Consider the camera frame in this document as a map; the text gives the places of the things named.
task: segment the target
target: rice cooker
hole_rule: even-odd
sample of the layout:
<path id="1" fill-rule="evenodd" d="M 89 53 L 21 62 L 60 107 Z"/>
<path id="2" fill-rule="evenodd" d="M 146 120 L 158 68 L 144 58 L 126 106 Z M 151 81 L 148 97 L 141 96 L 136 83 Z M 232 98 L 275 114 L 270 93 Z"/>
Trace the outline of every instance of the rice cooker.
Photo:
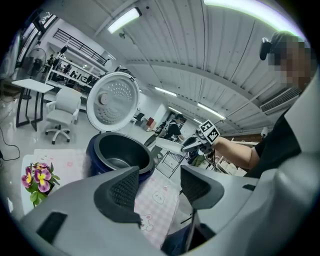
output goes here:
<path id="1" fill-rule="evenodd" d="M 138 84 L 127 73 L 109 73 L 92 87 L 86 113 L 100 133 L 92 137 L 86 149 L 89 176 L 133 166 L 139 167 L 139 182 L 151 176 L 155 163 L 149 149 L 130 136 L 116 132 L 131 121 L 138 103 Z"/>

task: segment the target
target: white office chair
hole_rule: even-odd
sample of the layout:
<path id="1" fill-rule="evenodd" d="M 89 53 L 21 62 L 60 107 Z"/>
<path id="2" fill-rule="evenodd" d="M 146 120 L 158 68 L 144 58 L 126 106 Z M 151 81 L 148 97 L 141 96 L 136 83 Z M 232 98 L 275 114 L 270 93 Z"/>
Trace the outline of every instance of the white office chair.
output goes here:
<path id="1" fill-rule="evenodd" d="M 54 129 L 47 129 L 45 131 L 45 135 L 48 135 L 49 132 L 55 132 L 52 144 L 56 143 L 56 138 L 59 134 L 66 137 L 66 142 L 70 142 L 70 137 L 67 135 L 70 133 L 70 129 L 61 128 L 61 126 L 69 127 L 78 119 L 81 95 L 80 92 L 66 87 L 56 94 L 55 101 L 46 104 L 48 109 L 46 120 L 58 125 Z"/>

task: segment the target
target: black t-shirt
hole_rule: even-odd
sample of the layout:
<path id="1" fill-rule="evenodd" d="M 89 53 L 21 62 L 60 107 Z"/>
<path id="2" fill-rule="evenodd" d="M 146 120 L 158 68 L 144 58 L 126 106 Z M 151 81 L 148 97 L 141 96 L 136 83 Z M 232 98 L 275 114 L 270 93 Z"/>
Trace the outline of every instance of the black t-shirt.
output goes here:
<path id="1" fill-rule="evenodd" d="M 298 141 L 284 117 L 285 113 L 276 121 L 273 130 L 255 146 L 260 160 L 248 171 L 246 177 L 260 178 L 264 171 L 278 168 L 283 161 L 301 152 Z"/>
<path id="2" fill-rule="evenodd" d="M 164 139 L 168 140 L 171 138 L 172 135 L 175 135 L 175 136 L 181 135 L 179 126 L 177 125 L 177 122 L 175 120 L 172 120 L 169 123 L 169 128 L 168 128 L 166 135 L 164 136 Z"/>

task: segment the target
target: rice cooker lid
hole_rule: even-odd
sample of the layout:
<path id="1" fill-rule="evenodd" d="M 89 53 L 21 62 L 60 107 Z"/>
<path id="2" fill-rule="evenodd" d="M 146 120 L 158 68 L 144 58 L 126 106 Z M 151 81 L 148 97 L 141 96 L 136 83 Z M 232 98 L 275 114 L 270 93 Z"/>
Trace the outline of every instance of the rice cooker lid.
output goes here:
<path id="1" fill-rule="evenodd" d="M 139 103 L 136 80 L 124 72 L 112 72 L 91 88 L 86 114 L 91 125 L 101 132 L 123 128 L 135 115 Z"/>

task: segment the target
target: air conditioner vent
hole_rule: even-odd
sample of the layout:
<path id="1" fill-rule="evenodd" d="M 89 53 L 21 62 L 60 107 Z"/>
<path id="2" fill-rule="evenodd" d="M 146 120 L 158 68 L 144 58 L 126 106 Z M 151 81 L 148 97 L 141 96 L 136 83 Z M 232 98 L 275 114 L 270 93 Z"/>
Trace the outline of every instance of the air conditioner vent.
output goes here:
<path id="1" fill-rule="evenodd" d="M 285 90 L 283 93 L 279 94 L 277 97 L 274 97 L 272 100 L 260 106 L 262 112 L 270 112 L 274 108 L 285 107 L 293 104 L 293 100 L 295 101 L 298 98 L 298 95 L 301 93 L 300 89 L 290 88 Z"/>

